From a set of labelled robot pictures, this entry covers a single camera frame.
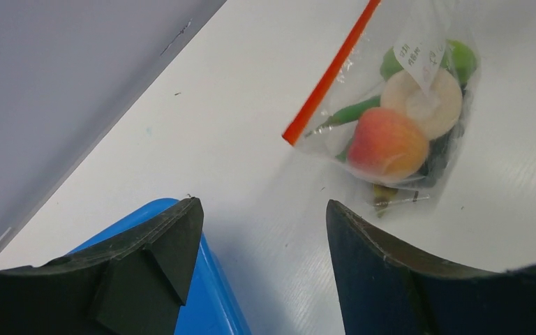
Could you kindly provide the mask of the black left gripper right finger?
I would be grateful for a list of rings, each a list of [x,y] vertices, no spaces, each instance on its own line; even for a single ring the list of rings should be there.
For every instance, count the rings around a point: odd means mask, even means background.
[[[536,265],[492,272],[455,263],[336,200],[326,225],[346,334],[536,334]]]

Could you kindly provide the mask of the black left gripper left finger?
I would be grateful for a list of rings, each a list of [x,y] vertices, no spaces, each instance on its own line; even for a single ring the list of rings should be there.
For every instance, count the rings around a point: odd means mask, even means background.
[[[0,334],[171,334],[202,236],[200,199],[40,267],[0,271]]]

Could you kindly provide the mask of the red yellow toy peach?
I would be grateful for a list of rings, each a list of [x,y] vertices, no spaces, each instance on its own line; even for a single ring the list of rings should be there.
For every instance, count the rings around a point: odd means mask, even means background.
[[[429,140],[407,116],[385,107],[359,118],[347,164],[365,177],[396,183],[416,173],[429,155]]]

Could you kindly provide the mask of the clear zip top bag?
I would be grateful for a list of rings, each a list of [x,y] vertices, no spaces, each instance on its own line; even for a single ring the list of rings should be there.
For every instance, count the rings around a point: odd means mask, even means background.
[[[479,81],[474,21],[472,1],[368,1],[283,139],[349,172],[372,215],[436,197]]]

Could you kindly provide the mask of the green toy chili pepper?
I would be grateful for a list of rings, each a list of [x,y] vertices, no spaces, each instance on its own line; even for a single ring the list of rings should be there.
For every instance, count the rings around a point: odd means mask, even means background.
[[[316,126],[313,130],[306,132],[304,135],[302,135],[302,138],[307,138],[321,133],[324,129],[330,129],[336,126],[342,126],[343,124],[358,121],[365,111],[371,108],[380,107],[380,98],[380,95],[373,96],[354,105],[341,108],[337,112],[333,113],[333,115],[329,115],[327,117],[320,112],[314,112],[310,117],[310,120],[321,119],[322,123]]]

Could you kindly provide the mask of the white round toy slice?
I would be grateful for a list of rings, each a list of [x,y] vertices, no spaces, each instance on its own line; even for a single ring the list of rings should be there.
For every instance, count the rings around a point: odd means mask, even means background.
[[[457,123],[463,97],[459,81],[443,68],[437,71],[426,93],[406,70],[401,70],[386,82],[380,105],[412,119],[429,140],[435,140]]]

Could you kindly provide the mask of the green toy leaf vegetable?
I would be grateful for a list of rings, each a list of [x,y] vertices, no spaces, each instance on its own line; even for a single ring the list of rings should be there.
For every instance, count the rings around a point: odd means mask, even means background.
[[[448,40],[447,44],[440,67],[451,73],[464,87],[477,69],[477,58],[466,44],[458,40]],[[383,56],[380,74],[384,80],[388,80],[400,70],[403,67],[397,61],[393,49],[389,48]]]

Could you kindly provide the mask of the purple toy eggplant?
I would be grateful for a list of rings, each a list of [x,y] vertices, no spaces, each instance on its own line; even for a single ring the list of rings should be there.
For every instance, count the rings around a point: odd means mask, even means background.
[[[389,204],[398,193],[397,188],[390,188],[378,184],[373,185],[373,207],[378,218],[382,218]]]

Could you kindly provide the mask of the black toy grape bunch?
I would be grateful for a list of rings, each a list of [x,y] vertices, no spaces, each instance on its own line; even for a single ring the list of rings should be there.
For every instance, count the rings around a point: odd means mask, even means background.
[[[417,188],[431,188],[437,184],[438,180],[444,175],[452,157],[454,151],[452,146],[465,133],[465,122],[469,116],[471,94],[465,87],[462,87],[461,93],[463,97],[461,115],[448,133],[430,142],[429,156],[418,170],[418,173],[423,178],[416,181]]]

